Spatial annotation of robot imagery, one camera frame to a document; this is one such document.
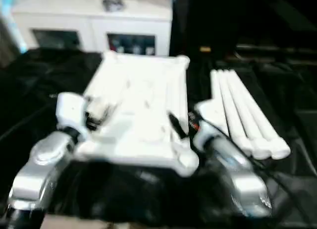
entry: white rod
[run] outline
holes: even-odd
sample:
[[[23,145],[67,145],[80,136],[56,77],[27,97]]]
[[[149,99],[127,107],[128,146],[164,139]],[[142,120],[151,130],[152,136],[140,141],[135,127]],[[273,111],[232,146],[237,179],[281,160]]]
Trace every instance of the white rod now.
[[[268,141],[262,136],[255,120],[253,119],[246,103],[243,100],[241,91],[237,88],[235,82],[232,80],[232,72],[224,72],[228,86],[233,97],[234,104],[239,113],[245,133],[251,141],[254,151],[252,155],[257,160],[264,160],[271,156],[270,145]]]
[[[250,110],[254,120],[256,121],[262,136],[266,140],[268,140],[271,145],[270,150],[272,158],[285,158],[291,152],[289,146],[287,145],[285,140],[277,134],[271,123],[268,121],[258,104],[255,102],[247,88],[238,77],[237,73],[235,71],[232,71],[232,73],[232,79],[235,81],[238,88],[240,88],[242,96],[244,97],[248,109]]]
[[[223,101],[221,96],[218,72],[216,70],[212,70],[210,73],[211,76],[211,96],[214,101],[216,101],[216,105],[219,109],[219,113],[221,115],[221,126],[220,129],[229,136],[227,120],[224,113]]]
[[[222,70],[218,70],[218,76],[230,137],[247,155],[250,156],[254,149],[251,142],[246,137]]]

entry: shelf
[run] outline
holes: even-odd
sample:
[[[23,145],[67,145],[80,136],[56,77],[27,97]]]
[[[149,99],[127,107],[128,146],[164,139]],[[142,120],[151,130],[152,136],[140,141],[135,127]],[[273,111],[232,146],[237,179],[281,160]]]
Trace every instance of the shelf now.
[[[107,12],[102,0],[23,0],[12,8],[13,14],[73,15],[99,18],[129,18],[171,21],[171,0],[125,0],[122,11]]]

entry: black cloth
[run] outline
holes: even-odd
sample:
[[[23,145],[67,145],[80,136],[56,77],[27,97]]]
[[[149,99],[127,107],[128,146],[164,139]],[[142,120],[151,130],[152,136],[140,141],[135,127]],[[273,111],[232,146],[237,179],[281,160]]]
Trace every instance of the black cloth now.
[[[54,130],[56,95],[82,93],[101,61],[97,53],[31,50],[0,73],[0,134],[30,114],[34,119],[0,137],[1,209],[31,147]],[[63,174],[50,212],[88,219],[134,221],[150,226],[209,228],[317,228],[317,99],[307,67],[280,64],[219,63],[234,68],[276,131],[291,146],[289,157],[266,160],[266,170],[292,192],[263,174],[273,204],[270,220],[231,218],[217,176],[189,179],[173,171],[73,163]],[[192,61],[187,70],[188,103],[210,98],[209,65]],[[304,210],[301,216],[298,208]]]

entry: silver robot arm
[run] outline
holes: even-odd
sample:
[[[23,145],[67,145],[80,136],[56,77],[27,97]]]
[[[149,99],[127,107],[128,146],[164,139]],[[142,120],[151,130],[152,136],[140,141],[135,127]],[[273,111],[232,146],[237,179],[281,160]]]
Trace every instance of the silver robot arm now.
[[[231,210],[246,217],[270,217],[272,207],[264,181],[258,176],[245,154],[228,137],[199,113],[189,113],[193,144],[208,155],[215,174],[219,176]]]

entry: glass cabinet door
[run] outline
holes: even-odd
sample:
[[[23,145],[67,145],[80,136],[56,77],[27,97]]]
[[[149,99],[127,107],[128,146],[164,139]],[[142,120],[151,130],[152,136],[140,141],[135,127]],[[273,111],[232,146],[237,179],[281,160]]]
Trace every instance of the glass cabinet door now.
[[[107,34],[109,49],[119,53],[155,55],[154,35]]]
[[[40,47],[58,49],[81,49],[76,31],[32,30]]]

